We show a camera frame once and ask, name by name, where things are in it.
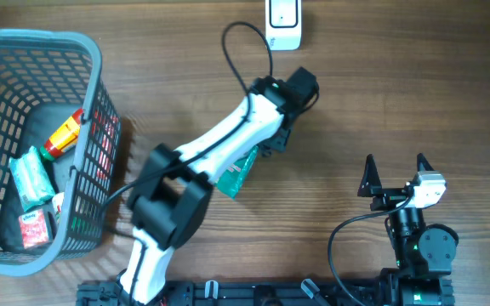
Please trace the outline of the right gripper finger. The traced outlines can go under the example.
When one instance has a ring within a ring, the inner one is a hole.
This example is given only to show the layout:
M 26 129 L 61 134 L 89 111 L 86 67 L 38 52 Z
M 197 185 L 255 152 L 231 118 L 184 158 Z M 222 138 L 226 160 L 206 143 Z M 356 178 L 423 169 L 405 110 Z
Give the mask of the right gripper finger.
M 434 168 L 429 164 L 423 153 L 419 153 L 417 155 L 417 169 L 419 172 L 434 170 Z
M 383 187 L 379 178 L 378 169 L 373 154 L 369 154 L 366 158 L 364 173 L 357 195 L 359 197 L 375 197 L 382 194 Z

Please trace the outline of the green 3M gloves packet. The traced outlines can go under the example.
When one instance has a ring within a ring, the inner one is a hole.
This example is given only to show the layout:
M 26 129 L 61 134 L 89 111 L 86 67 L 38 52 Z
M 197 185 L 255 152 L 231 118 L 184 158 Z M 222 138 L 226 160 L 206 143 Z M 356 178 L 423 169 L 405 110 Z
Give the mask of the green 3M gloves packet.
M 234 161 L 220 176 L 216 183 L 217 189 L 231 199 L 235 199 L 253 167 L 258 151 L 259 147 L 254 146 L 243 157 Z

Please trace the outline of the red sriracha sauce bottle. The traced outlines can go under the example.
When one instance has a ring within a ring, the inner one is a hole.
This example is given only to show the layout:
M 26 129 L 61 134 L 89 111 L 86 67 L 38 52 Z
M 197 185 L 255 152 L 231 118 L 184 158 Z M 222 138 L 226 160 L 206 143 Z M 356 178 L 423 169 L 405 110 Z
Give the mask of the red sriracha sauce bottle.
M 82 117 L 83 109 L 80 108 L 69 116 L 46 140 L 43 147 L 39 149 L 39 153 L 45 161 L 53 162 L 77 144 Z

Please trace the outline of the green lid white jar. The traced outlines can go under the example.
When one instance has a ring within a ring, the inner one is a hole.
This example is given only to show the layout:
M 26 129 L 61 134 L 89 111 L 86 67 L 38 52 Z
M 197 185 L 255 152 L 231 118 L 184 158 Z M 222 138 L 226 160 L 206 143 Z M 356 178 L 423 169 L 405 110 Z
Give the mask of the green lid white jar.
M 65 193 L 60 192 L 60 193 L 56 194 L 51 200 L 52 205 L 53 205 L 53 209 L 54 209 L 54 219 L 57 223 L 60 222 L 60 217 L 61 217 L 62 210 L 63 210 L 64 199 L 65 199 Z

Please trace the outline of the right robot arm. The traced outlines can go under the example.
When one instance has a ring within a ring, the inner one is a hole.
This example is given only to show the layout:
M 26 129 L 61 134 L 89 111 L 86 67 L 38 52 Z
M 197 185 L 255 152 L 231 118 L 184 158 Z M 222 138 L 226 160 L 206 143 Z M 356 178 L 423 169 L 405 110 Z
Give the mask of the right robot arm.
M 396 257 L 395 269 L 384 268 L 373 285 L 374 305 L 455 304 L 452 261 L 458 234 L 443 224 L 428 225 L 424 210 L 438 204 L 447 189 L 443 175 L 423 154 L 417 172 L 401 188 L 382 186 L 373 155 L 368 155 L 357 194 L 373 199 L 370 209 L 388 215 L 385 229 Z

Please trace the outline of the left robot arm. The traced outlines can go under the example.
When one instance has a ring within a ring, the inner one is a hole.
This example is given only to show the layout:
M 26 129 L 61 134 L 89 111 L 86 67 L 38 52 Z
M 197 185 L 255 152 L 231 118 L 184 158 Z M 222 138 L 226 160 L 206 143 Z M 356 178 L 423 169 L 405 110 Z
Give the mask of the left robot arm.
M 127 201 L 134 248 L 117 281 L 121 303 L 159 298 L 171 257 L 202 224 L 215 183 L 254 148 L 285 151 L 295 121 L 318 92 L 316 77 L 303 67 L 286 81 L 258 78 L 242 103 L 204 135 L 150 153 Z

